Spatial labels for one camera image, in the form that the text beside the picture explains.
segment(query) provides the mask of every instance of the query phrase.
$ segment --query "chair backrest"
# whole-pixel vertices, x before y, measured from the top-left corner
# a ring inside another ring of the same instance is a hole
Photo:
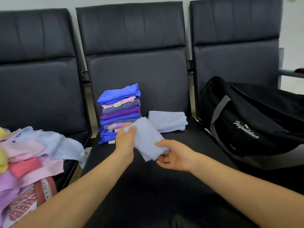
[[[282,0],[190,2],[196,109],[214,76],[278,87]]]
[[[105,90],[139,84],[141,114],[190,113],[182,2],[77,8],[97,119]]]
[[[0,126],[89,132],[67,9],[0,12]]]

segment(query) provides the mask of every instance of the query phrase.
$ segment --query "right hand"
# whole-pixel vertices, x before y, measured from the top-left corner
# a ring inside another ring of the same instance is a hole
[[[166,169],[190,172],[194,166],[196,155],[188,146],[175,140],[163,139],[155,143],[156,146],[168,147],[169,153],[164,153],[157,158],[157,164]]]

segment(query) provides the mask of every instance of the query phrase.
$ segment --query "yellow towel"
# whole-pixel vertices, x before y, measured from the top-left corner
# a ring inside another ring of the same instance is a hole
[[[6,152],[0,148],[0,174],[7,170],[8,162]]]
[[[6,138],[10,134],[10,132],[7,132],[2,127],[0,127],[0,139]]]

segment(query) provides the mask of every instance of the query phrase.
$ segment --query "black leather seat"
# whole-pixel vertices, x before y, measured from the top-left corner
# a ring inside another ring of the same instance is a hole
[[[98,119],[102,107],[97,99],[105,90],[138,83],[143,116],[150,110],[184,111],[189,116],[186,131],[164,133],[165,138],[236,168],[190,117],[182,2],[93,6],[76,11]],[[115,149],[114,144],[99,146],[98,141],[83,174]],[[254,226],[191,174],[145,162],[135,150],[134,161],[85,227],[168,227],[176,216],[202,227],[218,223],[223,227]]]
[[[196,114],[199,94],[213,76],[227,82],[277,88],[281,75],[303,77],[279,70],[279,36],[283,0],[196,0],[190,2]],[[304,194],[301,167],[262,171],[239,161],[244,172]]]
[[[0,12],[0,126],[54,131],[85,146],[91,136],[67,9]],[[54,176],[66,187],[77,161]]]

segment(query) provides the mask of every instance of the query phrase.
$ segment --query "forearm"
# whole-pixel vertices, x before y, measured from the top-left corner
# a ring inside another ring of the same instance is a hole
[[[13,228],[81,228],[130,164],[113,152],[101,164],[25,216]]]
[[[304,196],[197,154],[191,173],[263,228],[301,227]]]

